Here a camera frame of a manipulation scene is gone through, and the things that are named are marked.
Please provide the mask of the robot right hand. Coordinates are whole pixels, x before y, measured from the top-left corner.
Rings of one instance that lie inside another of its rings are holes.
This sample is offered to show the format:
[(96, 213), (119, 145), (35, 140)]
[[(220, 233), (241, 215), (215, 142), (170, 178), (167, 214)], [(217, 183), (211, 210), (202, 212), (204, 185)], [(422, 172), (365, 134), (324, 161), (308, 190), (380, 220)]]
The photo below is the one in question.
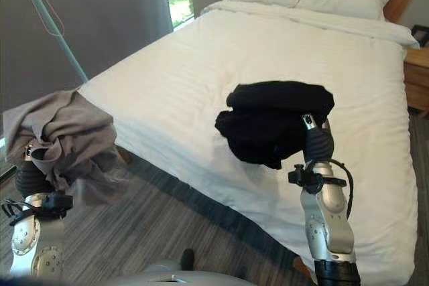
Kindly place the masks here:
[(304, 161), (306, 164), (329, 161), (334, 152), (334, 139), (328, 119), (320, 127), (311, 114), (302, 115), (302, 120), (306, 128)]

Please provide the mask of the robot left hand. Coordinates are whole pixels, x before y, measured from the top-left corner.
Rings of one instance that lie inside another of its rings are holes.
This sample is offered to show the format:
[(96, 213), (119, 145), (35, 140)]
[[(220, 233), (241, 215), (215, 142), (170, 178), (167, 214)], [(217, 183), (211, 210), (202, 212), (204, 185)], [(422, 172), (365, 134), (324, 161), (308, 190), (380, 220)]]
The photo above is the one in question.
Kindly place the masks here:
[(26, 198), (39, 193), (51, 193), (54, 186), (46, 179), (46, 175), (32, 161), (32, 145), (25, 148), (24, 162), (17, 167), (15, 186), (21, 195)]

